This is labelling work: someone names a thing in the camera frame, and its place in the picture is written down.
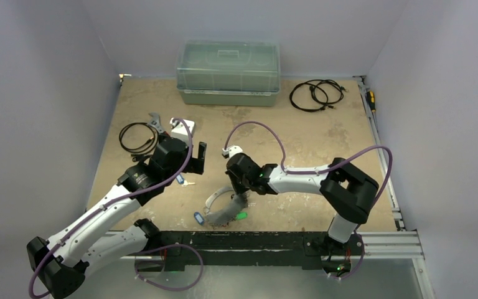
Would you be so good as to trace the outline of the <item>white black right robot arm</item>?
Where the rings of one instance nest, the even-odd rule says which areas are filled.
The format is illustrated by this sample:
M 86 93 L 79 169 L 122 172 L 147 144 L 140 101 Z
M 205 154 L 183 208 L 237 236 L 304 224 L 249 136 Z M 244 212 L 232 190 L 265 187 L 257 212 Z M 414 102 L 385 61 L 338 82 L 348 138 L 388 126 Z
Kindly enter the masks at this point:
M 359 225 L 368 221 L 379 196 L 379 185 L 344 158 L 335 158 L 320 168 L 288 168 L 279 164 L 258 165 L 245 153 L 226 154 L 225 173 L 236 194 L 253 191 L 259 195 L 288 192 L 323 196 L 334 208 L 324 244 L 329 252 L 338 254 L 349 245 Z

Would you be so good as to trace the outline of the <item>yellow black screwdriver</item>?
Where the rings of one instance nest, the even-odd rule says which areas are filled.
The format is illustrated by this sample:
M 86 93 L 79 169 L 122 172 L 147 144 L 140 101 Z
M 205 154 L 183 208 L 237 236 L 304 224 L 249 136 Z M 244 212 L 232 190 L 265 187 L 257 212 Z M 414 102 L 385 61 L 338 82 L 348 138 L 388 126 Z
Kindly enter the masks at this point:
M 367 105 L 372 113 L 376 112 L 376 101 L 375 101 L 375 96 L 374 93 L 369 90 L 365 94 L 365 99 L 367 102 Z

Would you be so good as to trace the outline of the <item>key with green tag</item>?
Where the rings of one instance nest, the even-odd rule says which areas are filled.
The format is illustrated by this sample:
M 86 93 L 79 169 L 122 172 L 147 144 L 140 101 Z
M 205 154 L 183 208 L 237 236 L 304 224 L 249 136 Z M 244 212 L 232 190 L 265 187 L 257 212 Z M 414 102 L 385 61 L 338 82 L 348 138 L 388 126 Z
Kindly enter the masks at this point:
M 244 220 L 248 217 L 248 213 L 247 212 L 240 212 L 236 215 L 235 219 L 237 221 L 240 221 L 240 220 Z

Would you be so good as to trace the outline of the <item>red handled adjustable wrench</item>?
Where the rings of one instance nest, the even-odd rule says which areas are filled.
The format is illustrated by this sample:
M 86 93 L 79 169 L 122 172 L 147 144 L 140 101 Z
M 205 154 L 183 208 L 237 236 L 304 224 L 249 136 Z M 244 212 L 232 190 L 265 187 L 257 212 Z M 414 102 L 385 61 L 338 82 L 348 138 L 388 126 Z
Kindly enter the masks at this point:
M 169 133 L 162 127 L 161 119 L 158 113 L 150 112 L 151 119 L 148 121 L 148 126 L 154 128 L 159 136 L 169 137 Z

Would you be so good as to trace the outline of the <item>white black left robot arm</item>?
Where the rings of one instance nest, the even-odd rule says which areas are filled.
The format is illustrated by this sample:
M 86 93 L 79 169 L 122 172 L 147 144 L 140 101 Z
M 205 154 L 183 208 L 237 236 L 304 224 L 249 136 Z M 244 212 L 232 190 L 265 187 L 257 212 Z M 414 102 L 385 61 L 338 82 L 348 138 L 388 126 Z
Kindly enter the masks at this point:
M 165 254 L 182 244 L 165 243 L 161 230 L 149 219 L 137 220 L 128 229 L 106 237 L 120 220 L 162 194 L 181 173 L 203 174 L 207 145 L 167 136 L 153 153 L 129 167 L 108 193 L 73 223 L 26 246 L 33 271 L 31 298 L 67 298 L 85 279 L 125 255 Z

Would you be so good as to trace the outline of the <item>green plastic storage box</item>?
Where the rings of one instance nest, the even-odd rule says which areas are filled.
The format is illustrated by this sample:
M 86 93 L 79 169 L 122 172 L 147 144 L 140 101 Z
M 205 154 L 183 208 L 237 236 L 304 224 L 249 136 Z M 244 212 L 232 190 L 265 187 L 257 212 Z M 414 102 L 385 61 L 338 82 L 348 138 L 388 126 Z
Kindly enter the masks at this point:
M 190 105 L 272 107 L 281 90 L 278 44 L 188 40 L 176 63 L 177 90 Z

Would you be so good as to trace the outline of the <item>black metal base rail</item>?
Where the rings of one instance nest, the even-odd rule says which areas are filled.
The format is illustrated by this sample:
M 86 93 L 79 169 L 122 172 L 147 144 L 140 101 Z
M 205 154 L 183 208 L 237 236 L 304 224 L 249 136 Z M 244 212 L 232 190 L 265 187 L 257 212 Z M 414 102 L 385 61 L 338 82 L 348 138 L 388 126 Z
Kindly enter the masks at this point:
M 160 230 L 148 219 L 143 230 L 146 256 L 156 256 L 167 272 L 186 266 L 301 267 L 344 276 L 365 254 L 362 237 L 353 233 L 340 244 L 325 232 L 244 232 Z

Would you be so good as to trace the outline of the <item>large metal keyring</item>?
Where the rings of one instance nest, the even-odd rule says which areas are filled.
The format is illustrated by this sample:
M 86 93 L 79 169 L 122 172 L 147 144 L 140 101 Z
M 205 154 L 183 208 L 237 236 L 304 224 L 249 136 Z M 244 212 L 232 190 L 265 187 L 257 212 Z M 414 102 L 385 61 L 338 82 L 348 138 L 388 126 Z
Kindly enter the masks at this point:
M 217 211 L 212 210 L 213 203 L 221 195 L 231 192 L 230 202 Z M 231 186 L 224 186 L 214 191 L 205 201 L 204 215 L 205 220 L 212 226 L 226 226 L 229 222 L 234 221 L 237 215 L 248 207 L 249 192 L 241 194 L 236 193 Z

